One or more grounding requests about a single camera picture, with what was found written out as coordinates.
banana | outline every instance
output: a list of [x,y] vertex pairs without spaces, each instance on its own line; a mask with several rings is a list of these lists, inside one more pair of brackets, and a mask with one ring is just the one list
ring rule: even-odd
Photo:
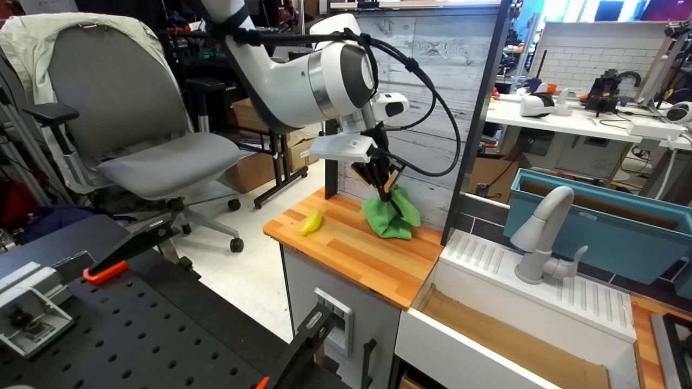
[[319,231],[323,227],[323,221],[325,221],[323,213],[311,210],[308,215],[308,219],[304,221],[302,237],[309,237],[309,233]]

faucet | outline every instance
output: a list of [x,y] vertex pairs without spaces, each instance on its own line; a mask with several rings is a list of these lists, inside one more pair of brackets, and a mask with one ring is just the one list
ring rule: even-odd
[[515,274],[521,282],[537,286],[543,277],[562,282],[565,277],[577,274],[579,259],[587,255],[589,247],[579,247],[573,262],[551,259],[553,243],[573,201],[573,188],[553,188],[511,239],[518,249],[526,251],[515,268]]

metal pegboard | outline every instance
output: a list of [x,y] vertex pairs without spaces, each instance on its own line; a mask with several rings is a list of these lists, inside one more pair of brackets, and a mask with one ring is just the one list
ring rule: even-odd
[[76,324],[25,361],[0,350],[0,387],[240,387],[260,372],[134,274],[102,287],[69,284]]

white floor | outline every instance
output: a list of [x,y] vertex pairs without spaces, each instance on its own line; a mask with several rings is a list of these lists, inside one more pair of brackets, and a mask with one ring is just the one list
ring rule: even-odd
[[190,237],[178,239],[178,251],[188,255],[202,282],[218,296],[243,310],[262,326],[292,339],[289,299],[284,286],[279,245],[262,233],[262,227],[278,215],[286,213],[302,200],[325,187],[325,164],[309,166],[306,179],[273,197],[262,210],[255,210],[254,200],[271,184],[240,194],[243,210],[225,213],[225,204],[197,207],[204,215],[216,215],[216,221],[231,225],[244,240],[243,254],[229,251],[229,240],[205,227],[194,227]]

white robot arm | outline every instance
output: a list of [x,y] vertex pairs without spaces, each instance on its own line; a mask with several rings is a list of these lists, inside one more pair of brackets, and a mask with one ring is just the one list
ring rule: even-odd
[[[224,31],[255,31],[244,0],[202,0],[205,17]],[[359,26],[352,16],[329,17],[311,28],[317,36]],[[286,133],[325,119],[338,119],[340,137],[321,137],[311,153],[329,161],[369,162],[374,140],[362,137],[410,104],[399,94],[377,96],[366,51],[352,43],[321,43],[317,52],[290,63],[275,63],[264,46],[238,43],[225,36],[231,67],[254,99],[260,118]]]

